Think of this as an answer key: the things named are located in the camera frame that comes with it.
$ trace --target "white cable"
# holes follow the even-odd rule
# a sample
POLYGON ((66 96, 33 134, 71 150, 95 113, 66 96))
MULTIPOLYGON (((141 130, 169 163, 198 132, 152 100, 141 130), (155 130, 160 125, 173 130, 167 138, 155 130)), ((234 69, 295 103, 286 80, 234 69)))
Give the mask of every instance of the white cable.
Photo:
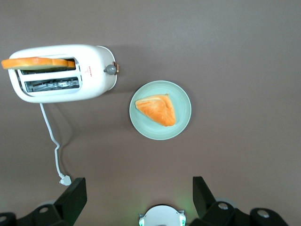
POLYGON ((43 114, 43 116, 44 116, 45 123, 46 123, 46 125, 47 125, 48 131, 49 131, 49 134, 50 134, 50 138, 51 138, 51 140, 53 141, 53 143, 56 144, 56 148, 55 148, 55 164, 56 164, 56 170, 57 170, 57 173, 58 173, 58 175, 60 176, 60 178, 61 178, 61 179, 64 179, 65 175, 64 175, 63 173, 61 173, 60 167, 59 167, 59 165, 58 165, 57 150, 60 148, 60 144, 59 144, 59 143, 55 140, 55 138, 53 137, 53 133, 52 133, 52 130, 51 130, 51 127, 50 127, 48 118, 47 118, 47 116, 46 116, 46 113, 45 113, 43 104, 40 103, 40 106, 41 106, 42 114, 43 114))

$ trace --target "toast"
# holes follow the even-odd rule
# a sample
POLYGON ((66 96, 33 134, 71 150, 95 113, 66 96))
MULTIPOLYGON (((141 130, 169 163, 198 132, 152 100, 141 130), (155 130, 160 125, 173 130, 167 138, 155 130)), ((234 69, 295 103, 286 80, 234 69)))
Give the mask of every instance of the toast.
POLYGON ((75 63, 64 59, 45 57, 24 57, 2 60, 3 69, 13 70, 43 70, 58 67, 75 68, 75 63))
POLYGON ((176 122, 174 106, 168 94, 153 95, 135 102, 136 108, 162 126, 173 126, 176 122))

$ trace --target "plate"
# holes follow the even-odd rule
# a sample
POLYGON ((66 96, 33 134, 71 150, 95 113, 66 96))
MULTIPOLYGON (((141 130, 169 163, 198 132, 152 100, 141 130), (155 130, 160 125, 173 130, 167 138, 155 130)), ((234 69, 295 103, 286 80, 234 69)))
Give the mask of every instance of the plate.
POLYGON ((186 92, 170 81, 152 81, 140 87, 130 103, 130 118, 136 130, 147 138, 167 140, 179 135, 188 125, 191 117, 191 103, 186 92), (139 99, 158 94, 169 94, 173 102, 176 123, 162 126, 141 113, 135 105, 139 99))

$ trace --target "plug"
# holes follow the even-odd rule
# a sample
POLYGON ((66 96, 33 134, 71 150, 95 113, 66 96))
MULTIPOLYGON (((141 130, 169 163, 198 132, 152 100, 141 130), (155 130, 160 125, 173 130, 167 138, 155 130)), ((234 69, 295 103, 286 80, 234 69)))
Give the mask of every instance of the plug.
POLYGON ((66 175, 60 180, 61 185, 69 186, 71 184, 70 176, 66 175))

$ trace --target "toaster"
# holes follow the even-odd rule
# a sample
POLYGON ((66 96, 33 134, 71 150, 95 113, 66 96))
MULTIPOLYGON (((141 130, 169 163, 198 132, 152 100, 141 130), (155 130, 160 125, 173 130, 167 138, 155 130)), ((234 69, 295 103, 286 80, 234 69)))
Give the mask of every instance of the toaster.
POLYGON ((58 45, 20 50, 10 58, 60 58, 75 63, 75 68, 55 70, 13 70, 9 77, 16 94, 31 103, 55 103, 97 97, 112 89, 119 65, 112 52, 103 46, 58 45))

